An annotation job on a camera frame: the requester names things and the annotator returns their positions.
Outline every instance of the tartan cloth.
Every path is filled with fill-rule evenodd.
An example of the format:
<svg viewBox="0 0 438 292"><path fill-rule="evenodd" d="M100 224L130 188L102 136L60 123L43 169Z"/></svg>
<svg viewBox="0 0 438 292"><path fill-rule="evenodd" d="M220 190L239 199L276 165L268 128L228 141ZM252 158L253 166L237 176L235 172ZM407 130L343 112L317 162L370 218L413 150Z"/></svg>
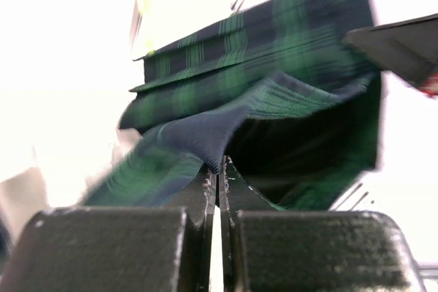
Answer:
<svg viewBox="0 0 438 292"><path fill-rule="evenodd" d="M309 121L317 133L305 142L336 125L331 116L345 116L351 127L342 136L342 160L305 175L299 192L289 191L279 207L327 209L376 163L380 71L342 43L346 32L372 25L368 0L270 0L143 57L145 83L131 90L137 97L120 128L144 138L85 204L166 204L204 163L221 171L245 122L305 124L334 110ZM326 147L319 154L322 163L334 152Z"/></svg>

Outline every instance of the plaid fabric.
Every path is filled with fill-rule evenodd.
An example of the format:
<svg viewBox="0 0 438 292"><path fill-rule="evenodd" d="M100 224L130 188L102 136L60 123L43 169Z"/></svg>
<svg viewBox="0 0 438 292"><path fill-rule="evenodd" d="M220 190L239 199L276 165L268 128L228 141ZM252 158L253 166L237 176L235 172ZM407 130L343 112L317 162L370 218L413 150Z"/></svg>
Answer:
<svg viewBox="0 0 438 292"><path fill-rule="evenodd" d="M349 102L345 161L284 204L328 208L376 161L380 72L342 43L370 25L368 0L271 0L147 55L145 84L120 121L144 139L86 204L165 204L203 163L219 173L245 120L302 120Z"/></svg>

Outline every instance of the dark gray block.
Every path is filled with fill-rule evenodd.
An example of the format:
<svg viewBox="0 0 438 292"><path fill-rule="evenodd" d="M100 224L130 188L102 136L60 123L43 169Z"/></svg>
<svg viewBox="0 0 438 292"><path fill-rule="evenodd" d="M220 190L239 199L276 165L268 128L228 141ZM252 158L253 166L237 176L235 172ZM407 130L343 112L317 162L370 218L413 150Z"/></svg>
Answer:
<svg viewBox="0 0 438 292"><path fill-rule="evenodd" d="M381 213L242 211L233 256L235 291L425 291Z"/></svg>
<svg viewBox="0 0 438 292"><path fill-rule="evenodd" d="M201 246L185 209L71 208L26 226L1 292L196 290Z"/></svg>
<svg viewBox="0 0 438 292"><path fill-rule="evenodd" d="M345 42L421 88L438 74L438 14L347 33Z"/></svg>

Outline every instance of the white background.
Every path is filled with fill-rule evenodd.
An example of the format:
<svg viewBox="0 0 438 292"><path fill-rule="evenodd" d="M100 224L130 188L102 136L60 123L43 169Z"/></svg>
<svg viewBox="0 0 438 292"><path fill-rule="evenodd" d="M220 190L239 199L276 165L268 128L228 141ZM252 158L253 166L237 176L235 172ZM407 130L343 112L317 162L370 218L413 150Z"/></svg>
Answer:
<svg viewBox="0 0 438 292"><path fill-rule="evenodd" d="M228 16L232 1L154 0L155 43ZM71 204L84 174L107 161L117 119L133 97L127 90L142 82L141 63L129 58L133 2L0 0L0 181L31 165L33 144L50 204ZM372 2L380 24L438 12L436 0ZM382 171L367 178L369 188L378 209L404 228L415 256L438 260L438 101L392 75L385 80Z"/></svg>

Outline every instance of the red object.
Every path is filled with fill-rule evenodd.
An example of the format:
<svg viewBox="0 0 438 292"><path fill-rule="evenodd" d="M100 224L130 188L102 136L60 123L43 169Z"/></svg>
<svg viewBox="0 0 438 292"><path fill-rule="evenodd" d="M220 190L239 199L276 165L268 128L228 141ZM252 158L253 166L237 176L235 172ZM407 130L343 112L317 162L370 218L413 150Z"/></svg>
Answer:
<svg viewBox="0 0 438 292"><path fill-rule="evenodd" d="M429 97L438 96L438 74L429 78L426 84L420 88L420 91Z"/></svg>

